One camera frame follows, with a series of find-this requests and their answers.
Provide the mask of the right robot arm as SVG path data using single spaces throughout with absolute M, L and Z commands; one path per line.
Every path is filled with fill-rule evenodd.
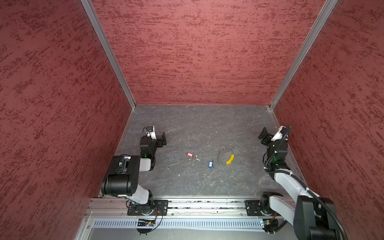
M 280 126 L 275 134 L 263 128 L 258 138 L 267 147 L 263 155 L 264 171 L 293 199 L 272 192 L 263 193 L 259 202 L 265 216 L 279 214 L 284 222 L 265 227 L 268 234 L 276 233 L 290 224 L 299 240 L 346 240 L 348 235 L 339 221 L 334 203 L 312 191 L 295 176 L 286 163 L 291 126 Z

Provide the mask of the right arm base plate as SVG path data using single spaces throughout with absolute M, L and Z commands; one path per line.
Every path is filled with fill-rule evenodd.
M 246 200 L 245 201 L 245 209 L 247 212 L 247 216 L 249 217 L 263 217 L 270 216 L 271 213 L 265 210 L 263 207 L 262 201 L 260 200 Z

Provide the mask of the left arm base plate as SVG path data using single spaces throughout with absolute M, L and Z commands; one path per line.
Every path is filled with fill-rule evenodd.
M 128 216 L 166 216 L 168 211 L 168 200 L 153 200 L 146 205 L 130 203 L 127 210 Z

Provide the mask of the large perforated keyring yellow segment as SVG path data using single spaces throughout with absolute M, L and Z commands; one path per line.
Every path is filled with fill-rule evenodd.
M 230 165 L 234 158 L 234 149 L 231 147 L 222 146 L 217 150 L 217 162 L 219 165 Z

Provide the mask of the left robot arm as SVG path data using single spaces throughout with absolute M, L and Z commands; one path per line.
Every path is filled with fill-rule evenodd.
M 113 156 L 101 184 L 105 196 L 124 198 L 134 210 L 144 216 L 151 215 L 156 206 L 151 191 L 139 185 L 139 173 L 149 172 L 156 165 L 156 151 L 167 144 L 166 134 L 157 138 L 155 132 L 147 132 L 140 139 L 140 154 Z

